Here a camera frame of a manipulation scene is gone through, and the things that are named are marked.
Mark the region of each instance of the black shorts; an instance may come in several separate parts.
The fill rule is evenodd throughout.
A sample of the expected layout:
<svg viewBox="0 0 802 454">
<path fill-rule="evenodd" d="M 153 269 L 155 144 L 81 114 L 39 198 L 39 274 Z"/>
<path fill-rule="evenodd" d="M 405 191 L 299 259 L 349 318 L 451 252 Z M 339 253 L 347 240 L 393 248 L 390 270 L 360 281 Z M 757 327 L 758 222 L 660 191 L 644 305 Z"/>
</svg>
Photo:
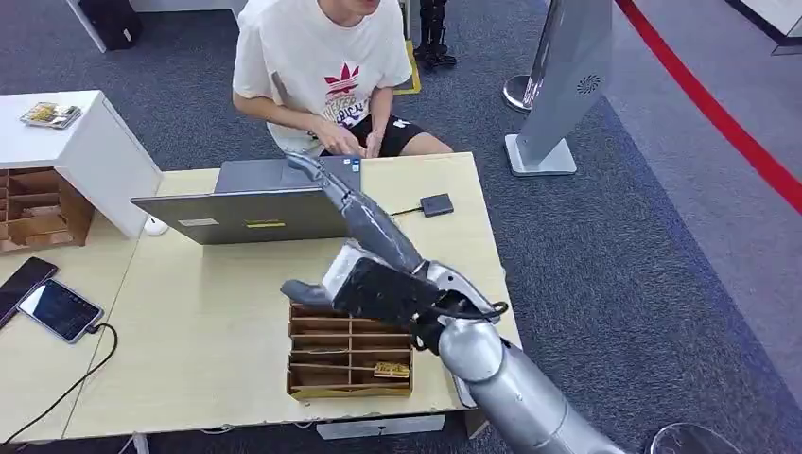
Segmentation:
<svg viewBox="0 0 802 454">
<path fill-rule="evenodd" d="M 348 129 L 359 141 L 363 147 L 368 134 L 373 130 L 373 117 L 368 115 Z M 412 137 L 425 132 L 420 126 L 411 123 L 407 120 L 402 120 L 395 115 L 390 115 L 390 120 L 387 121 L 387 127 L 384 129 L 384 139 L 381 141 L 381 149 L 378 152 L 381 158 L 392 158 L 401 154 L 401 151 L 412 140 Z M 324 151 L 322 156 L 330 155 L 328 151 Z"/>
</svg>

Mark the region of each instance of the laptop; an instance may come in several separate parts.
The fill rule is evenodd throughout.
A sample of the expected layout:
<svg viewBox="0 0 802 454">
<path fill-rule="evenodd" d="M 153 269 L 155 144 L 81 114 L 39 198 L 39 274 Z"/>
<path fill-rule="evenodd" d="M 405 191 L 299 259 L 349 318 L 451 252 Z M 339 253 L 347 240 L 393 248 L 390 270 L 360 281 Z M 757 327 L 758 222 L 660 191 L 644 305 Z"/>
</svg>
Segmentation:
<svg viewBox="0 0 802 454">
<path fill-rule="evenodd" d="M 322 162 L 359 187 L 359 162 L 346 165 L 343 160 L 348 158 L 336 159 L 331 167 L 326 166 L 328 159 Z M 131 203 L 204 245 L 346 236 L 345 221 L 337 208 L 303 172 L 298 171 L 300 176 L 293 173 L 296 170 L 289 168 L 286 160 L 224 165 L 228 171 L 224 175 L 223 168 L 220 170 L 213 194 L 144 197 L 131 199 Z"/>
</svg>

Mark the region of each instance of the yellow sticker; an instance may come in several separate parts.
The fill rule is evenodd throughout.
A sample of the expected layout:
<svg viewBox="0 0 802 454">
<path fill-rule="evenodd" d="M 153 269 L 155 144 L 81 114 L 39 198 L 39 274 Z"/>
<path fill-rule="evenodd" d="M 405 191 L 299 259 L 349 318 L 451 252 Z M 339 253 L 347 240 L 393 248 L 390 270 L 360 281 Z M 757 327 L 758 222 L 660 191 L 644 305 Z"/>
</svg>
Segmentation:
<svg viewBox="0 0 802 454">
<path fill-rule="evenodd" d="M 397 362 L 378 362 L 374 367 L 374 376 L 380 378 L 409 378 L 410 368 Z"/>
<path fill-rule="evenodd" d="M 287 225 L 278 219 L 266 220 L 246 220 L 245 226 L 249 229 L 265 229 L 270 227 L 286 227 Z"/>
</svg>

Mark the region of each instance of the wooden shelf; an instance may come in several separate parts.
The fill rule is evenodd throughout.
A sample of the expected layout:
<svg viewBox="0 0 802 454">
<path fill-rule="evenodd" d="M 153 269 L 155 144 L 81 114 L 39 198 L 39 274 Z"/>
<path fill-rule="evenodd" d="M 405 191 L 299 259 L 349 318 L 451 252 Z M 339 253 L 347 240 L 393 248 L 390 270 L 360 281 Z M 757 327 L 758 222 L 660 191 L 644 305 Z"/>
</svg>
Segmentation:
<svg viewBox="0 0 802 454">
<path fill-rule="evenodd" d="M 0 253 L 83 246 L 94 211 L 52 167 L 0 169 Z"/>
</svg>

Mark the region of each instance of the robotic thumb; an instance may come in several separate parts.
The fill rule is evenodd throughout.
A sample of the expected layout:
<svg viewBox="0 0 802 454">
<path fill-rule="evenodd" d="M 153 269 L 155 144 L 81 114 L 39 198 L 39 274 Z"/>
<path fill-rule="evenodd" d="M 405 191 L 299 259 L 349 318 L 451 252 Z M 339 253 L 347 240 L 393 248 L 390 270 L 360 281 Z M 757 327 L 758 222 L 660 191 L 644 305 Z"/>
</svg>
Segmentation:
<svg viewBox="0 0 802 454">
<path fill-rule="evenodd" d="M 281 286 L 281 292 L 290 300 L 304 306 L 320 309 L 331 309 L 333 306 L 325 288 L 321 285 L 310 286 L 306 282 L 290 279 Z"/>
</svg>

